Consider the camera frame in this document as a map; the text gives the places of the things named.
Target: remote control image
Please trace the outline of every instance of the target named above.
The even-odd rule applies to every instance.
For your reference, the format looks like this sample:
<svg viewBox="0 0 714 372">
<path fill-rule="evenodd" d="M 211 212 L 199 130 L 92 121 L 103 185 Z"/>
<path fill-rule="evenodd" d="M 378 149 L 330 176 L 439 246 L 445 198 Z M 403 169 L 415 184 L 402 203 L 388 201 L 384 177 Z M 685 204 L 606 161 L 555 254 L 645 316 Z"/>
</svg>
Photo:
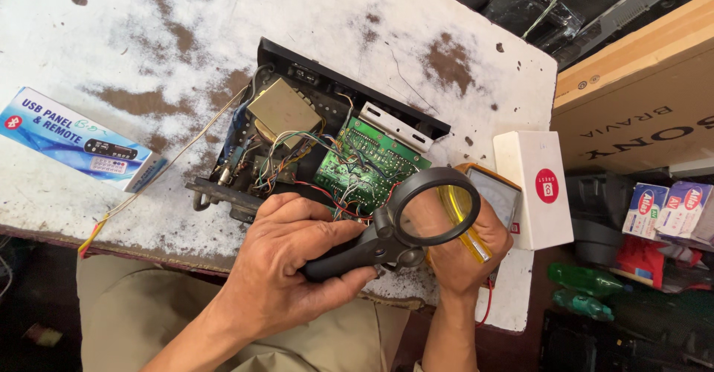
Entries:
<svg viewBox="0 0 714 372">
<path fill-rule="evenodd" d="M 124 174 L 126 172 L 126 161 L 94 156 L 91 159 L 89 169 L 93 171 L 103 171 L 104 173 Z"/>
<path fill-rule="evenodd" d="M 125 148 L 98 139 L 87 140 L 87 143 L 84 144 L 84 151 L 93 155 L 116 157 L 123 160 L 133 160 L 138 155 L 136 149 Z"/>
</svg>

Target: green plastic bottle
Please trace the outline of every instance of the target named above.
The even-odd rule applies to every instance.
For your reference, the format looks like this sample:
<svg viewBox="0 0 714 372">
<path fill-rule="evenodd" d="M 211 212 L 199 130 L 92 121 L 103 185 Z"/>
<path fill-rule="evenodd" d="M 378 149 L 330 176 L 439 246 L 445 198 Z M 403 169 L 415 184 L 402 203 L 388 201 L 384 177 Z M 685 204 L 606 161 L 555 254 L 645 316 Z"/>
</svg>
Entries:
<svg viewBox="0 0 714 372">
<path fill-rule="evenodd" d="M 558 290 L 553 294 L 553 302 L 560 306 L 565 306 L 570 312 L 589 316 L 596 321 L 608 322 L 615 320 L 610 308 L 600 304 L 600 301 L 593 297 L 581 295 L 575 291 Z"/>
<path fill-rule="evenodd" d="M 609 273 L 586 267 L 567 266 L 557 262 L 551 263 L 548 267 L 548 278 L 565 288 L 580 291 L 596 298 L 623 290 L 620 280 Z"/>
</svg>

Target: khaki pants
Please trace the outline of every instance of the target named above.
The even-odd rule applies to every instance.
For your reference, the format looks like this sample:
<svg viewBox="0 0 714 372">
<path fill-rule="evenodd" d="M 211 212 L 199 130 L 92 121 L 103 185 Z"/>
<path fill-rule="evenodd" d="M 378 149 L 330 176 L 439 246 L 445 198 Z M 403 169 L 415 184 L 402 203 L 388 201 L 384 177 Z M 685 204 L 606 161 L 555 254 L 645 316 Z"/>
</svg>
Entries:
<svg viewBox="0 0 714 372">
<path fill-rule="evenodd" d="M 219 290 L 139 260 L 92 256 L 78 261 L 85 372 L 137 371 Z M 315 321 L 253 342 L 217 371 L 389 371 L 408 317 L 408 311 L 355 299 Z"/>
</svg>

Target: green circuit board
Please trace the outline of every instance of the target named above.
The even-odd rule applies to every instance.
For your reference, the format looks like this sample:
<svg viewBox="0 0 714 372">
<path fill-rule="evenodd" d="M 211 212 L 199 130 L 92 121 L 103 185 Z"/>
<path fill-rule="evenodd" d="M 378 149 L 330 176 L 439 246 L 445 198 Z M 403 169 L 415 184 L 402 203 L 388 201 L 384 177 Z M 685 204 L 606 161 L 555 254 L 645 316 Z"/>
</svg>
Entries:
<svg viewBox="0 0 714 372">
<path fill-rule="evenodd" d="M 373 167 L 362 167 L 358 163 L 342 164 L 333 152 L 328 152 L 320 164 L 315 173 L 315 184 L 329 193 L 336 191 L 337 198 L 342 198 L 345 190 L 350 188 L 345 202 L 358 201 L 361 215 L 369 215 L 381 206 L 395 183 L 431 167 L 431 161 L 357 118 L 351 118 L 347 128 L 341 130 L 335 140 L 342 157 L 359 155 L 384 174 L 382 176 Z"/>
</svg>

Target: white table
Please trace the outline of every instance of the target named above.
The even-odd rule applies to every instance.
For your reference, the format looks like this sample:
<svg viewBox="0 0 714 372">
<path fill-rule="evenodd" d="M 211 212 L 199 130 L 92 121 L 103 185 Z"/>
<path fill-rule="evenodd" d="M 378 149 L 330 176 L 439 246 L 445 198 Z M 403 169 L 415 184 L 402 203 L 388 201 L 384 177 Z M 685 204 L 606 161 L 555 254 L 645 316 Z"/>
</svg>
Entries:
<svg viewBox="0 0 714 372">
<path fill-rule="evenodd" d="M 450 124 L 425 156 L 435 166 L 493 169 L 495 135 L 549 129 L 556 84 L 555 61 L 454 0 L 0 0 L 0 25 L 0 105 L 29 86 L 167 158 L 212 118 L 212 98 L 245 84 L 261 36 Z M 226 272 L 245 226 L 225 203 L 194 212 L 183 188 L 212 165 L 226 126 L 223 117 L 94 246 Z M 0 158 L 0 231 L 76 245 L 128 195 L 9 139 Z M 488 324 L 525 328 L 532 264 L 532 252 L 505 258 Z M 438 295 L 423 267 L 366 290 L 427 304 Z M 477 320 L 487 299 L 483 290 Z"/>
</svg>

